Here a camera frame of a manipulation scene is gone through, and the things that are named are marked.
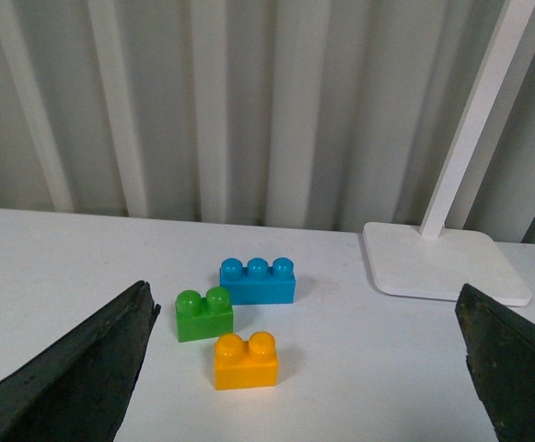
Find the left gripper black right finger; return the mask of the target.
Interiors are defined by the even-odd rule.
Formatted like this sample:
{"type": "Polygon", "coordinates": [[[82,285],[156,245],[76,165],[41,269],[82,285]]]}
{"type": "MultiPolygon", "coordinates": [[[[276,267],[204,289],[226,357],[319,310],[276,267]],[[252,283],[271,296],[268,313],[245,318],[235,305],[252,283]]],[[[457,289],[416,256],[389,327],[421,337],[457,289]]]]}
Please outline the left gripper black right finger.
{"type": "Polygon", "coordinates": [[[468,284],[455,312],[497,439],[535,441],[535,324],[468,284]]]}

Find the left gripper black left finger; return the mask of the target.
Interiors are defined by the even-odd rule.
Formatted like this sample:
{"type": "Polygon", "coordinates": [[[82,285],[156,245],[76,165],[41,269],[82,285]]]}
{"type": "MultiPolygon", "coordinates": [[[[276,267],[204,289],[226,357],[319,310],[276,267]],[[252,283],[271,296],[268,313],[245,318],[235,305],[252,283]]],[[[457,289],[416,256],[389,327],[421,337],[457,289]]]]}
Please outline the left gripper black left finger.
{"type": "Polygon", "coordinates": [[[112,441],[160,310],[139,281],[0,380],[0,441],[112,441]]]}

